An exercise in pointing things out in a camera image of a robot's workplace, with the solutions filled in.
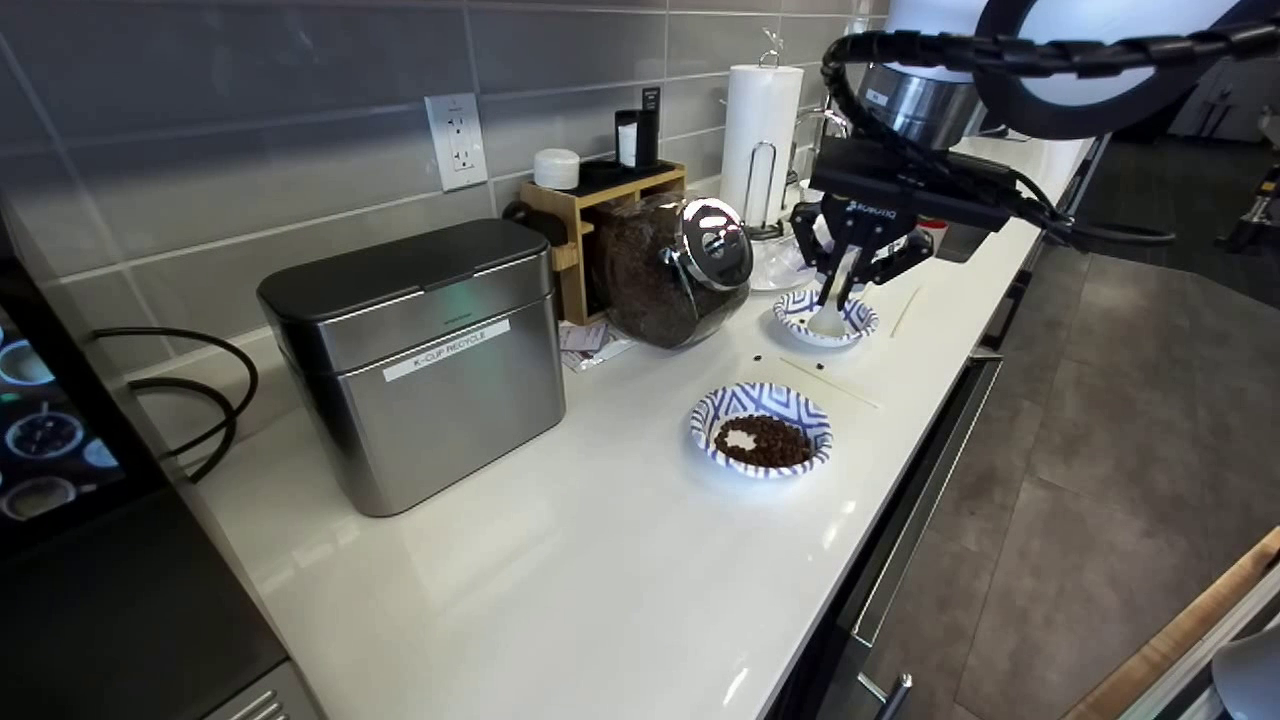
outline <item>wall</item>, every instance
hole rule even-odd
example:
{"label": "wall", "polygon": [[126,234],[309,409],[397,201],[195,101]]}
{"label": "wall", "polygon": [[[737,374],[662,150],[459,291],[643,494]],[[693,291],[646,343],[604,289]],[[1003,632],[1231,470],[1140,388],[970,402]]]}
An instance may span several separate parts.
{"label": "wall", "polygon": [[[0,0],[0,189],[86,325],[262,325],[261,278],[493,218],[526,157],[610,152],[662,87],[662,160],[716,194],[725,74],[806,69],[875,0]],[[419,97],[474,91],[493,182],[439,194]],[[126,343],[114,365],[166,360]]]}

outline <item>kitchen counter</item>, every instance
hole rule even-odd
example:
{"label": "kitchen counter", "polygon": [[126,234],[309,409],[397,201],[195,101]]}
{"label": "kitchen counter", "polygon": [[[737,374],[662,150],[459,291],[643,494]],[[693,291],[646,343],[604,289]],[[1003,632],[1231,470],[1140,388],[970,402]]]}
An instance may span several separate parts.
{"label": "kitchen counter", "polygon": [[[964,152],[1059,198],[1084,150]],[[397,520],[355,516],[298,402],[201,503],[337,720],[759,717],[1030,245],[1011,221],[871,289],[843,358],[774,339],[771,298],[695,349],[631,343],[569,374],[559,428]],[[759,486],[695,456],[685,416],[731,382],[811,397],[830,464]]]}

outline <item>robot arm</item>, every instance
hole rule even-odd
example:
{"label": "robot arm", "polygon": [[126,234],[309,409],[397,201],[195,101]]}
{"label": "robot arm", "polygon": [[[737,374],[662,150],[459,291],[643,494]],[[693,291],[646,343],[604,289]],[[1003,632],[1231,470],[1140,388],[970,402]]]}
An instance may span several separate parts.
{"label": "robot arm", "polygon": [[[1049,30],[1090,40],[1020,40]],[[1177,35],[1109,40],[1123,30]],[[942,91],[970,84],[1000,126],[1028,138],[1101,138],[1192,91],[1213,59],[1261,55],[1275,43],[1275,0],[992,0],[984,10],[974,0],[900,0],[888,31],[843,35],[823,55],[823,84],[851,132],[823,139],[811,173],[823,198],[793,214],[796,240],[819,272],[834,272],[834,262],[856,250],[851,289],[884,285],[927,255],[919,240],[900,240],[919,218],[987,234],[1020,218],[1073,237],[1028,177],[946,152],[927,138],[927,113],[900,113],[875,84],[856,97],[847,82],[856,65],[900,74],[905,97],[925,101],[939,97],[919,91],[927,84]],[[827,225],[834,252],[814,245],[814,221]]]}

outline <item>kitchen appliance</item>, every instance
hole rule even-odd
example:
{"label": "kitchen appliance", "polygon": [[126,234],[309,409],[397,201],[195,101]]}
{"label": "kitchen appliance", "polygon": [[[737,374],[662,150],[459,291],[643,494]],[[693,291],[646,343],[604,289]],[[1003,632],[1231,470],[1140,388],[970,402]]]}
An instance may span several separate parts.
{"label": "kitchen appliance", "polygon": [[725,201],[646,201],[601,227],[601,265],[608,325],[681,349],[747,301],[751,240]]}
{"label": "kitchen appliance", "polygon": [[442,494],[563,416],[549,245],[521,225],[298,265],[261,301],[369,516]]}
{"label": "kitchen appliance", "polygon": [[946,84],[905,69],[868,69],[859,101],[880,126],[925,150],[959,146],[974,113],[970,84]]}
{"label": "kitchen appliance", "polygon": [[799,91],[803,69],[796,65],[726,69],[720,194],[759,240],[783,237]]}
{"label": "kitchen appliance", "polygon": [[2,717],[317,720],[305,676],[66,321],[0,218]]}

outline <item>paper towel holder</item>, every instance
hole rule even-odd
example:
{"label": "paper towel holder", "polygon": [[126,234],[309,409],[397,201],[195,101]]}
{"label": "paper towel holder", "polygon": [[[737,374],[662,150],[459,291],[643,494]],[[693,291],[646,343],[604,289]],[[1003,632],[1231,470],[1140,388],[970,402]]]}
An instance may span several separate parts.
{"label": "paper towel holder", "polygon": [[747,157],[747,194],[745,194],[745,208],[738,218],[747,221],[751,218],[751,189],[754,189],[754,160],[759,152],[767,152],[767,183],[764,183],[764,208],[759,208],[759,225],[754,227],[745,227],[751,240],[774,240],[783,237],[783,221],[767,225],[767,201],[771,201],[771,177],[774,177],[774,146],[759,139]]}

